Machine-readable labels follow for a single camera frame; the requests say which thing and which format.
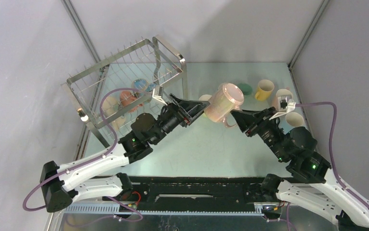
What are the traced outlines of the yellow-green mug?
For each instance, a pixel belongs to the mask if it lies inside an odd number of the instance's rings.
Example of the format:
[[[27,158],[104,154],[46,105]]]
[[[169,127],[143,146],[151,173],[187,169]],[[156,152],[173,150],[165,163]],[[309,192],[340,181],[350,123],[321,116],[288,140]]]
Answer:
[[[211,98],[211,95],[204,94],[204,95],[202,95],[202,96],[199,97],[199,100],[200,101],[208,101],[210,98]],[[205,112],[203,112],[202,116],[205,117],[205,118],[207,118],[207,115],[206,115]]]

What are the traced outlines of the large pink mug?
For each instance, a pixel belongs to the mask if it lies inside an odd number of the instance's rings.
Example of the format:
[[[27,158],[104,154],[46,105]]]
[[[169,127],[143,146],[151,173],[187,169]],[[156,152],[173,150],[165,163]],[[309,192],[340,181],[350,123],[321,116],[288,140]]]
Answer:
[[[227,117],[232,110],[239,110],[244,103],[244,94],[241,89],[232,83],[223,83],[218,90],[208,99],[210,105],[204,110],[206,117],[212,122],[221,122],[227,128],[236,126],[227,122]]]

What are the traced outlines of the mint green mug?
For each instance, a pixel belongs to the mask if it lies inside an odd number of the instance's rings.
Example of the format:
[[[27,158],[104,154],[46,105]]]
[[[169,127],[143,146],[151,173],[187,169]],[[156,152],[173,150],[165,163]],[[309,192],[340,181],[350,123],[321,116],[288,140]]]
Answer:
[[[237,86],[244,95],[251,95],[253,92],[252,86],[247,83],[239,83]]]

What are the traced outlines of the yellow mug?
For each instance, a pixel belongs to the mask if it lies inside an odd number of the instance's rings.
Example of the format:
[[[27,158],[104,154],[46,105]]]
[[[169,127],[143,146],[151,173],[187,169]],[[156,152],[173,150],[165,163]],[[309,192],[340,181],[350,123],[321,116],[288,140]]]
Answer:
[[[266,101],[271,96],[274,88],[275,85],[272,81],[268,79],[262,79],[258,82],[257,91],[254,95],[254,98],[261,102]]]

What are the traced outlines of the light blue mug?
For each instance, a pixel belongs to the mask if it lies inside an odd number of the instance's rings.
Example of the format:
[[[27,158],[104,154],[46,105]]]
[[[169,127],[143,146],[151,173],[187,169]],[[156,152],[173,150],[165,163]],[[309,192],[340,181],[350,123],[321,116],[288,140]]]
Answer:
[[[304,118],[301,114],[297,112],[290,112],[286,114],[285,122],[286,122],[285,126],[286,132],[291,131],[293,128],[304,126]]]

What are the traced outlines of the pink faceted mug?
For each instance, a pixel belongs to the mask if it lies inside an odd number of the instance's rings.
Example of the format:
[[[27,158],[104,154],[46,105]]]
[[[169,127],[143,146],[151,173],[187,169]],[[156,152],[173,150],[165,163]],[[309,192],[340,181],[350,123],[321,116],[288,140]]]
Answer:
[[[274,107],[277,111],[279,111],[281,109],[280,107],[280,102],[281,101],[288,101],[289,99],[293,99],[294,95],[293,93],[290,91],[289,88],[286,89],[279,89],[273,99],[272,99],[272,103],[271,106]]]

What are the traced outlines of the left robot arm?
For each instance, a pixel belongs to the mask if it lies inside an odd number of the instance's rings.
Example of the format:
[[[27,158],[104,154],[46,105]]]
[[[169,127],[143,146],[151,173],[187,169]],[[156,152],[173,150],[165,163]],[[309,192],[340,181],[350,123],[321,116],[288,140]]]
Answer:
[[[139,161],[152,153],[157,145],[177,126],[187,127],[209,106],[208,101],[192,101],[169,95],[157,117],[141,113],[131,130],[111,147],[79,161],[57,165],[50,161],[43,166],[40,182],[45,208],[49,213],[63,210],[72,203],[95,198],[113,197],[128,200],[133,186],[126,173],[99,178],[98,175]]]

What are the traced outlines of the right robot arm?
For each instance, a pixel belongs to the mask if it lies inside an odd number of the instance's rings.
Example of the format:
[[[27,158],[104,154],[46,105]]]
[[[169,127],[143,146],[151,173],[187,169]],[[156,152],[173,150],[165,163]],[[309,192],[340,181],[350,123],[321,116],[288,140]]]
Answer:
[[[262,111],[232,110],[241,132],[258,135],[286,170],[301,183],[322,192],[322,196],[293,186],[287,180],[268,174],[260,188],[266,201],[276,198],[294,203],[327,219],[346,231],[369,230],[369,200],[347,184],[337,173],[334,160],[315,151],[317,140],[305,127],[284,133],[275,108]]]

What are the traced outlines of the steel two-tier dish rack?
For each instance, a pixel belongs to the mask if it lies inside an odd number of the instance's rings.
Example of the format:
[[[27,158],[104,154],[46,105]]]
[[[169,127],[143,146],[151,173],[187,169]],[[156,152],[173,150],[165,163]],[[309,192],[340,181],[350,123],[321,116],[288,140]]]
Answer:
[[[176,82],[181,82],[181,97],[188,97],[186,60],[182,54],[161,36],[144,38],[113,53],[98,63],[69,77],[62,88],[69,96],[79,117],[96,139],[105,147],[111,145],[114,137],[109,129],[111,122],[125,115],[125,124],[116,130],[119,137],[130,130],[130,124],[141,112],[157,113],[160,105],[152,98],[152,92],[143,92],[142,97],[123,108],[119,101],[122,91],[133,95],[139,92],[131,84],[136,79],[146,79],[149,83],[163,86],[166,90]],[[119,110],[106,117],[102,104],[108,97],[115,97]],[[129,111],[143,103],[135,112]]]

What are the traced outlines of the blue-rimmed cup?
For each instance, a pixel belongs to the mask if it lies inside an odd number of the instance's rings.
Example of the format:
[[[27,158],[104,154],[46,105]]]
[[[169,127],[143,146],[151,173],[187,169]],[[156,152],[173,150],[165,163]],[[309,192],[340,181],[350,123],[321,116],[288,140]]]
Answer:
[[[152,92],[155,86],[156,86],[155,83],[149,83],[146,79],[143,78],[136,79],[131,84],[131,87],[133,89],[139,90],[139,92],[134,93],[136,97],[142,97],[143,92]]]

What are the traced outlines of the orange-red cup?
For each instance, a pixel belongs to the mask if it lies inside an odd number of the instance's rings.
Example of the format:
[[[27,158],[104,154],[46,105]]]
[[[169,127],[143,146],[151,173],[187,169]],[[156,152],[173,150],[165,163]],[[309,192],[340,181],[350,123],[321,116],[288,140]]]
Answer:
[[[134,101],[137,100],[137,97],[134,96],[130,91],[128,90],[124,90],[120,93],[119,95],[119,101],[120,104],[123,108],[125,108],[126,106],[130,105],[131,103],[133,103]],[[134,108],[132,108],[129,113],[135,112],[139,107],[144,106],[143,103],[135,106]]]

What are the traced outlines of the cream decorated mug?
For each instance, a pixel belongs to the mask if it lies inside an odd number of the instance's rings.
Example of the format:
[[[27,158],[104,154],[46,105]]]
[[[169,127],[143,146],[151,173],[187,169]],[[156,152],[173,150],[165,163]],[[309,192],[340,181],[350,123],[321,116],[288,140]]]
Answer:
[[[116,113],[119,110],[119,107],[120,107],[119,101],[112,96],[108,96],[102,104],[102,110],[106,117],[110,117],[111,115]],[[126,121],[125,115],[122,115],[117,119],[113,120],[111,122],[111,125],[114,130],[119,130],[125,124],[125,121]]]

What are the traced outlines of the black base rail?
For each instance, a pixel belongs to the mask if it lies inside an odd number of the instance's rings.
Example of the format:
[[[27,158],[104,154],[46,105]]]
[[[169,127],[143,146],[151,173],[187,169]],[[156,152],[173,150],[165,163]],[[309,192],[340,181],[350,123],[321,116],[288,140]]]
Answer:
[[[230,214],[261,213],[285,205],[264,189],[263,177],[146,177],[130,176],[131,186],[115,197],[133,202],[141,213]]]

